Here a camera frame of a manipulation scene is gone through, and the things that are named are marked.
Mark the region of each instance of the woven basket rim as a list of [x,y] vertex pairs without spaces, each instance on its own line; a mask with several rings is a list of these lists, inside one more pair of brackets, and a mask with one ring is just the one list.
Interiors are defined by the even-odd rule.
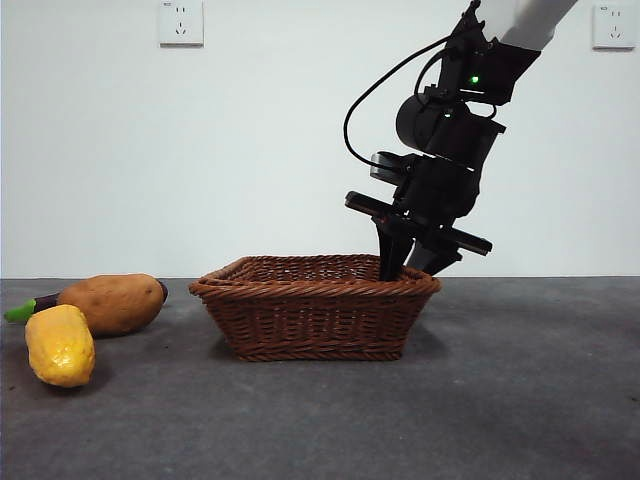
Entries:
[[370,254],[297,255],[297,256],[245,256],[229,265],[207,273],[189,285],[193,295],[202,297],[272,297],[272,296],[344,296],[344,295],[428,295],[441,289],[440,281],[428,273],[411,267],[403,267],[402,275],[408,278],[382,282],[368,279],[330,280],[226,280],[229,274],[251,261],[322,261],[335,257],[356,260],[378,260]]

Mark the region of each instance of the wicker basket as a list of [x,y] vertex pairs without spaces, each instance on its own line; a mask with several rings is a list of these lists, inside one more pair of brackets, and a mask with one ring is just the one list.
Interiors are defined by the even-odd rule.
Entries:
[[395,360],[440,282],[373,255],[244,257],[189,286],[243,360]]

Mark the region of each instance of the fake vegetable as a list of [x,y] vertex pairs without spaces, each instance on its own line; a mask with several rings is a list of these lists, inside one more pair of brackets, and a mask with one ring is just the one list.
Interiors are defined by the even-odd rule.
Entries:
[[29,365],[45,383],[77,387],[95,364],[93,337],[79,308],[58,305],[33,315],[25,327]]
[[31,315],[55,305],[78,307],[94,336],[123,335],[148,325],[167,298],[167,287],[143,273],[98,275],[76,282],[62,292],[28,300],[9,310],[9,322],[25,322]]

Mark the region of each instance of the gray floor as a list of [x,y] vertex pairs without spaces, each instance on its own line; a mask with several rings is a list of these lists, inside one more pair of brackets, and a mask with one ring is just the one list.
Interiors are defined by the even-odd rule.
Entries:
[[[4,281],[2,308],[69,281]],[[187,280],[91,383],[2,327],[13,479],[640,478],[640,278],[445,279],[397,362],[235,360]]]

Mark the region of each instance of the electrical outlet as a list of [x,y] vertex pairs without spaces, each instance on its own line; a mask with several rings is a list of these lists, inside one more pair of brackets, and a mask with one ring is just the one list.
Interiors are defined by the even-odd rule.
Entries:
[[635,3],[604,2],[593,6],[593,48],[634,48],[637,29]]
[[160,45],[204,46],[204,7],[202,0],[162,1],[158,13]]

